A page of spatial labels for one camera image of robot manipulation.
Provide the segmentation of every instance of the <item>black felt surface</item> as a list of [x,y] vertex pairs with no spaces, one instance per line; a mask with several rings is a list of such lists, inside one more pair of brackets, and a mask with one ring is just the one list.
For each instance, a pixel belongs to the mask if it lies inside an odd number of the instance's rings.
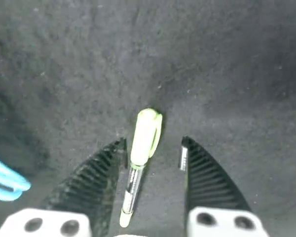
[[188,134],[273,236],[296,236],[296,0],[0,0],[0,159],[33,183],[0,202],[0,224],[99,147],[131,141],[146,106],[165,126],[124,232],[181,231]]

